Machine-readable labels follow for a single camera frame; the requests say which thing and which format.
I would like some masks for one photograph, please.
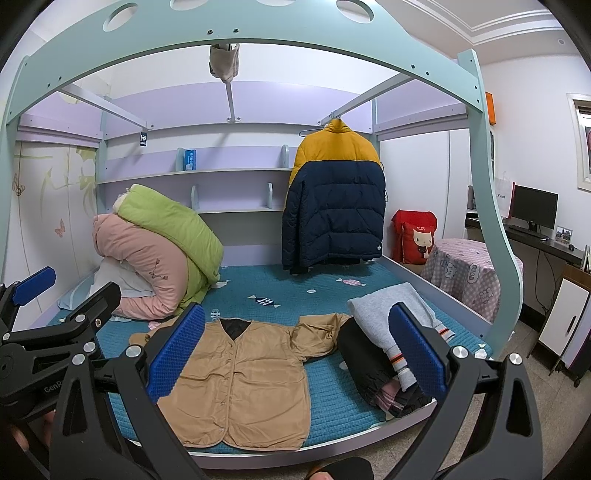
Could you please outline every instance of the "pink comforter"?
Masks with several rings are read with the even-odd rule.
[[[172,315],[187,292],[187,257],[170,240],[126,222],[114,213],[98,215],[92,232],[102,257],[127,260],[154,288],[155,296],[121,299],[115,315],[158,320]]]

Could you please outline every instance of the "blue gripper pad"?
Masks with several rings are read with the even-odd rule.
[[[181,318],[179,325],[174,325],[174,332],[160,349],[150,364],[150,374],[146,391],[152,402],[160,397],[170,395],[174,384],[195,346],[205,330],[205,313],[201,305],[189,306]]]
[[[56,272],[51,267],[45,267],[23,280],[14,288],[12,303],[20,307],[37,298],[56,283]]]
[[[415,320],[413,314],[402,302],[390,309],[388,326],[390,334],[404,355],[421,390],[425,395],[442,401],[447,394],[446,366],[423,335],[421,330],[427,330],[427,328],[422,327]],[[440,340],[445,343],[435,330],[433,332],[437,336],[433,338],[434,341]]]

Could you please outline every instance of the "window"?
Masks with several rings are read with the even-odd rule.
[[[569,94],[575,130],[579,188],[591,192],[591,96]]]

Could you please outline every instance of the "purple panel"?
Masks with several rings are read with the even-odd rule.
[[[376,123],[381,124],[395,118],[455,103],[457,99],[454,97],[420,80],[413,80],[377,98]]]
[[[108,160],[102,172],[97,170],[100,181],[111,181],[140,175],[154,175],[175,171],[177,152],[155,152],[130,155]]]
[[[67,135],[93,139],[96,140],[97,143],[103,138],[103,134],[98,128],[90,129],[85,124],[71,124],[64,120],[56,120],[54,118],[31,115],[29,113],[21,115],[18,129],[20,131],[41,131],[48,134],[55,132],[64,133]]]
[[[232,82],[236,116],[243,123],[317,126],[331,111],[355,98],[355,93],[308,85],[276,82]],[[222,82],[179,85],[112,100],[130,113],[154,125],[154,129],[186,125],[226,124],[229,116]],[[371,104],[343,116],[354,130],[371,132]],[[139,127],[109,115],[106,137],[138,133]]]
[[[288,181],[284,171],[222,171],[124,180],[104,185],[105,205],[110,212],[118,195],[139,183],[188,207],[191,206],[191,188],[197,185],[199,210],[257,209],[267,206],[267,183],[271,182],[274,207],[282,208]]]
[[[66,135],[52,135],[34,132],[17,132],[17,142],[50,143],[89,148],[99,147],[99,141],[83,140],[82,137],[67,137]]]
[[[224,247],[222,265],[281,265],[281,245]]]
[[[211,147],[197,148],[197,169],[281,168],[281,147]],[[296,158],[296,147],[290,147],[290,165]],[[130,155],[106,162],[101,181],[154,175],[175,171],[177,151]]]
[[[67,103],[59,93],[51,94],[26,113],[76,125],[83,132],[100,132],[100,109],[84,102]]]

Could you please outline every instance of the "tile floor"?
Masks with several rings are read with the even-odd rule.
[[[508,353],[518,352],[525,358],[536,340],[537,333],[519,322],[503,352],[503,357]],[[573,382],[561,372],[548,376],[548,368],[535,356],[526,360],[526,367],[542,424],[544,474],[546,474],[562,458],[591,414],[591,373],[587,373],[579,388],[574,388]],[[451,465],[460,458],[476,423],[481,405],[481,395],[475,396],[444,466]],[[415,425],[394,437],[348,455],[367,458],[374,467],[375,479],[383,480],[412,444],[422,426],[422,424]],[[309,468],[310,465],[298,465],[267,471],[208,471],[207,473],[214,480],[303,480]]]

